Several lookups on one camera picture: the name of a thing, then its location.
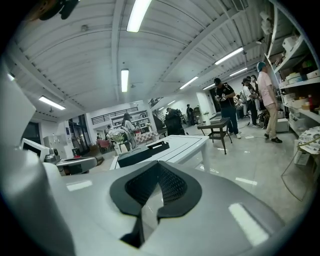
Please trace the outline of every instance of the monitor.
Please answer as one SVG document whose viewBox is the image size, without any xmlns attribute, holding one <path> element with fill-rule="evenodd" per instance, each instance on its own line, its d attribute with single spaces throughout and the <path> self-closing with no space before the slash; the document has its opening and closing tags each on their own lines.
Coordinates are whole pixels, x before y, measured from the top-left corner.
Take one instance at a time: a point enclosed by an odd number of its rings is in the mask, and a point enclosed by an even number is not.
<svg viewBox="0 0 320 256">
<path fill-rule="evenodd" d="M 22 150 L 28 150 L 36 154 L 41 162 L 45 161 L 46 155 L 49 155 L 49 148 L 46 146 L 42 146 L 32 140 L 23 138 L 21 142 L 21 149 Z"/>
</svg>

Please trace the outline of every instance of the doorway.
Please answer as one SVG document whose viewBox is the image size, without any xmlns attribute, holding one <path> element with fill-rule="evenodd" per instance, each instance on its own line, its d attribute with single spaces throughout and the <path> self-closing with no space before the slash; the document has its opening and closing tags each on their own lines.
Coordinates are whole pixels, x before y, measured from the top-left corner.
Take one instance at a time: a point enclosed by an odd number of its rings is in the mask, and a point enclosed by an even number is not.
<svg viewBox="0 0 320 256">
<path fill-rule="evenodd" d="M 22 134 L 22 139 L 27 139 L 41 145 L 39 124 L 37 122 L 29 122 Z"/>
</svg>

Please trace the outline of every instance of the man in black shirt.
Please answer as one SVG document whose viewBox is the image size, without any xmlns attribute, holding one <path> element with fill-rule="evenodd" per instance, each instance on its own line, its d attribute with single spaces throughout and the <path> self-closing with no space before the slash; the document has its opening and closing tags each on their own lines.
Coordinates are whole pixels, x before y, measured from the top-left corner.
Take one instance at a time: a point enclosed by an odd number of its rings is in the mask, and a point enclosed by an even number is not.
<svg viewBox="0 0 320 256">
<path fill-rule="evenodd" d="M 234 102 L 234 96 L 236 96 L 235 91 L 227 83 L 222 83 L 218 77 L 214 79 L 214 83 L 216 85 L 215 99 L 220 104 L 221 116 L 223 118 L 230 118 L 227 127 L 229 134 L 232 135 L 234 133 L 238 139 L 241 139 L 238 131 L 236 105 Z"/>
</svg>

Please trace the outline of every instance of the jeans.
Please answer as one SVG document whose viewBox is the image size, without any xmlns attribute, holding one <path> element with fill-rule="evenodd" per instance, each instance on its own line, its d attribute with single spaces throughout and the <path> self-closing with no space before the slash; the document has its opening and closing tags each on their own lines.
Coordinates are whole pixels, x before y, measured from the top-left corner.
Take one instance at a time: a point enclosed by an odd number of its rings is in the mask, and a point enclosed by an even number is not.
<svg viewBox="0 0 320 256">
<path fill-rule="evenodd" d="M 254 126 L 257 125 L 258 112 L 256 108 L 256 102 L 254 100 L 247 101 L 247 109 L 251 112 L 251 120 Z"/>
<path fill-rule="evenodd" d="M 221 108 L 221 116 L 223 118 L 230 118 L 230 122 L 228 123 L 228 131 L 229 133 L 238 134 L 238 123 L 236 116 L 236 107 L 227 106 Z"/>
</svg>

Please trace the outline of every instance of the white table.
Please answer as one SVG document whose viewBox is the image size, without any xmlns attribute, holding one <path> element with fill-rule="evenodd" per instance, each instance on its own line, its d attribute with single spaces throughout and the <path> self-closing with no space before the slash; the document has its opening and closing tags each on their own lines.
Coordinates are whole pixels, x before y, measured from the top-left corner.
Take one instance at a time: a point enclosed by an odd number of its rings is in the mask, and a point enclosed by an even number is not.
<svg viewBox="0 0 320 256">
<path fill-rule="evenodd" d="M 149 145 L 158 143 L 158 142 L 168 142 L 170 148 L 153 155 L 152 157 L 143 160 L 146 161 L 167 161 L 171 163 L 183 164 L 195 154 L 201 151 L 203 159 L 203 167 L 205 171 L 210 170 L 209 156 L 207 152 L 207 141 L 209 140 L 208 136 L 185 136 L 185 135 L 170 135 L 164 137 L 155 142 L 152 142 Z M 118 164 L 118 156 L 116 156 L 111 164 L 110 170 L 120 168 Z"/>
</svg>

